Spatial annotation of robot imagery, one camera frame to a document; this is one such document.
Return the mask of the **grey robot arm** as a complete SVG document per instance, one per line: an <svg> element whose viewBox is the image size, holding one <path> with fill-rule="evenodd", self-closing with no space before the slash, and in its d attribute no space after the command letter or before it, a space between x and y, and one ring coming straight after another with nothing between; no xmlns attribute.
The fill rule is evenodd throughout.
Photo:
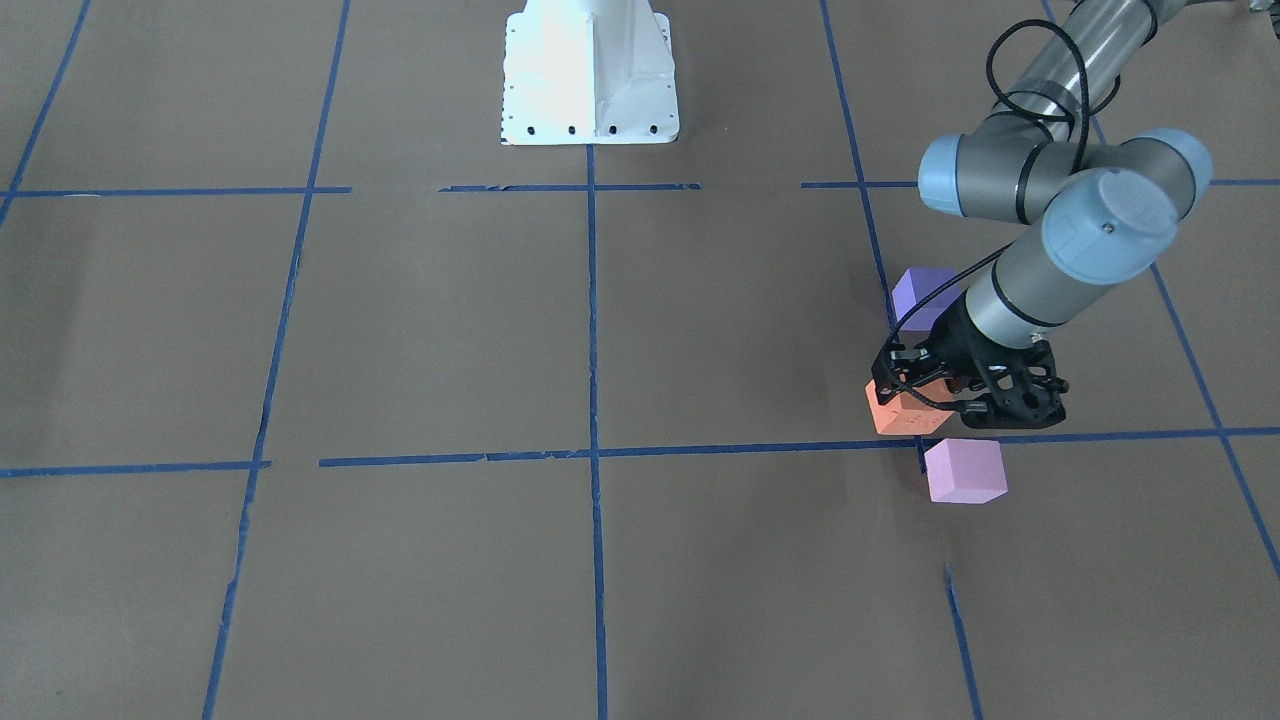
<svg viewBox="0 0 1280 720"><path fill-rule="evenodd" d="M1078 1L1061 24L1021 20L992 42L989 114L932 142L916 187L932 210L1024 232L943 283L961 292L923 341L901 345L895 323L870 365L873 409L913 398L977 428L1064 419L1050 334L1147 272L1211 184L1210 151L1184 131L1091 142L1126 63L1183 8Z"/></svg>

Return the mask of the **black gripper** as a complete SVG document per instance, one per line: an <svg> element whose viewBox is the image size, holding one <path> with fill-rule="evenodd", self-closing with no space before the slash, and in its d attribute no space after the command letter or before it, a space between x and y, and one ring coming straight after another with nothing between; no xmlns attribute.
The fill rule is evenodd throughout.
<svg viewBox="0 0 1280 720"><path fill-rule="evenodd" d="M986 392L1011 372L1011 351L986 337L961 296L940 316L931 333L908 347L890 336L872 363L874 406L888 407L910 387L918 393L946 379L952 396Z"/></svg>

